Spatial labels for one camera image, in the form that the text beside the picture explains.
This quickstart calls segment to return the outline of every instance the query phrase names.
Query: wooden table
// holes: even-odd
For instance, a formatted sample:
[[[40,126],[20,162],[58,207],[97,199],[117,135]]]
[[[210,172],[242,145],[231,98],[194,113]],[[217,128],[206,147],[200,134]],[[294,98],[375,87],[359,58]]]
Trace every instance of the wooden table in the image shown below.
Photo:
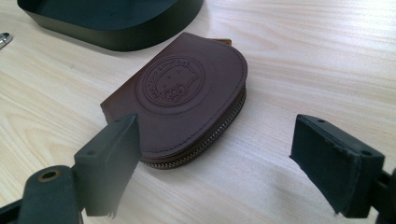
[[[396,167],[395,1],[205,0],[184,30],[229,37],[248,62],[247,101],[207,152],[175,170],[139,163],[115,219],[85,223],[374,223],[335,216],[289,158],[297,114],[335,124]],[[0,206],[26,179],[106,126],[99,106],[174,38],[114,52],[39,27],[0,3]]]

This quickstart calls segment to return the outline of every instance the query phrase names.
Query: black object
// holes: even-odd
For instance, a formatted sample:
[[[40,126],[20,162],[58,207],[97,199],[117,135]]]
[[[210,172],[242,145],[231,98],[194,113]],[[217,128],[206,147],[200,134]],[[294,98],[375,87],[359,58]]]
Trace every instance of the black object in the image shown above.
[[[18,0],[37,24],[116,51],[151,47],[176,35],[204,0]]]
[[[396,223],[396,173],[382,171],[385,156],[329,122],[298,115],[290,157],[318,187],[335,213]]]
[[[21,200],[0,208],[0,223],[82,223],[115,216],[141,158],[137,116],[108,124],[76,155],[76,165],[52,166],[32,175]]]

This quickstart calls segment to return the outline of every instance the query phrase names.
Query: embossed emblem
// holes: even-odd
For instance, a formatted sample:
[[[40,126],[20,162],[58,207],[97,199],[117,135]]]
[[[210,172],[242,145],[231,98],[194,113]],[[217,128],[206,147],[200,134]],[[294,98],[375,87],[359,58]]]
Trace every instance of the embossed emblem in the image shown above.
[[[188,102],[203,83],[200,64],[188,57],[162,60],[148,70],[145,95],[155,105],[174,106]]]

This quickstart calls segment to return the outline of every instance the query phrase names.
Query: zipper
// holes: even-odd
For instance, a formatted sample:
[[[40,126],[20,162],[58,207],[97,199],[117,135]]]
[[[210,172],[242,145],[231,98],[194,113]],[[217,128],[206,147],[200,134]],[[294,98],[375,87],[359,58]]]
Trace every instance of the zipper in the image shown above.
[[[247,96],[247,89],[246,86],[242,89],[242,97],[238,101],[238,103],[234,106],[233,111],[229,114],[226,120],[224,120],[218,128],[210,134],[208,138],[200,145],[198,148],[196,148],[192,153],[188,154],[187,156],[184,156],[180,159],[176,159],[175,161],[169,161],[169,162],[148,162],[148,161],[142,161],[145,163],[147,166],[156,168],[156,169],[172,169],[175,167],[178,167],[184,163],[187,163],[194,159],[196,156],[198,156],[200,153],[202,153],[205,149],[207,149],[216,139],[218,139],[222,133],[230,126],[230,124],[234,121],[236,116],[239,114],[239,112],[242,109],[242,106],[245,103],[246,96]]]

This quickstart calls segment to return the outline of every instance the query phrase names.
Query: black device base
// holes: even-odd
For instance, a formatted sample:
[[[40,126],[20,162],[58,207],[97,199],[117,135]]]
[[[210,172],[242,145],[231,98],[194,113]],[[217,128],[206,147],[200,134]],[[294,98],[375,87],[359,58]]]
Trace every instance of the black device base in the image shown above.
[[[116,51],[145,49],[184,29],[204,0],[18,0],[37,24]]]

